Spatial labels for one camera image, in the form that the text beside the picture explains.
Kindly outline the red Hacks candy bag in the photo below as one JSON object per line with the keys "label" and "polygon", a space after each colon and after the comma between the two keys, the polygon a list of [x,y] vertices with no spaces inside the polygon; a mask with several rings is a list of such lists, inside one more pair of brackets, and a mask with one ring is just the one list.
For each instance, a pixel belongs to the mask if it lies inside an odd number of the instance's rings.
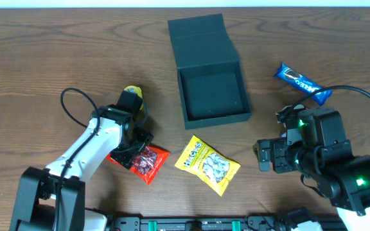
{"label": "red Hacks candy bag", "polygon": [[135,154],[128,170],[150,185],[169,155],[169,151],[160,147],[146,146],[139,154]]}

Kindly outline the yellow Hacks candy bag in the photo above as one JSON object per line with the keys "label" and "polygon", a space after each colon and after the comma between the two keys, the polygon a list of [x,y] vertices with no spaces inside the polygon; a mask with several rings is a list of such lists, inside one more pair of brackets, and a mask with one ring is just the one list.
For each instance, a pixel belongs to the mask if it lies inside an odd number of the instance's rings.
{"label": "yellow Hacks candy bag", "polygon": [[219,196],[240,169],[240,164],[193,135],[175,163],[177,169],[198,176]]}

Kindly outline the blue Oreo cookie pack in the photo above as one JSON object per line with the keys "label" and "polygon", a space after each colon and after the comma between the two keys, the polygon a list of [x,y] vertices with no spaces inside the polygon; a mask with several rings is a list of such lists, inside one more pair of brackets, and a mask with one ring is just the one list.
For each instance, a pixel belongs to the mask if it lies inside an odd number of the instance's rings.
{"label": "blue Oreo cookie pack", "polygon": [[[291,86],[293,86],[295,89],[300,90],[306,94],[311,94],[315,92],[316,90],[321,89],[322,87],[318,85],[313,80],[307,78],[305,75],[295,71],[294,69],[290,68],[289,66],[282,63],[280,67],[277,69],[275,75],[275,78],[279,78],[280,80],[283,80],[287,83],[289,83]],[[311,98],[319,105],[322,106],[325,104],[327,99],[332,95],[331,90],[325,90],[323,92],[316,93]]]}

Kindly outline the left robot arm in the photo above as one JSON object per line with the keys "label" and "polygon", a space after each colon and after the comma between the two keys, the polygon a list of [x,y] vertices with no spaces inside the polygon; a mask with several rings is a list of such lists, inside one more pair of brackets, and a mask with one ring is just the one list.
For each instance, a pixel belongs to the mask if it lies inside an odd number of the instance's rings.
{"label": "left robot arm", "polygon": [[85,206],[85,188],[106,157],[126,169],[153,136],[137,121],[142,97],[124,90],[115,105],[94,107],[81,136],[43,169],[19,181],[10,230],[117,230],[118,220]]}

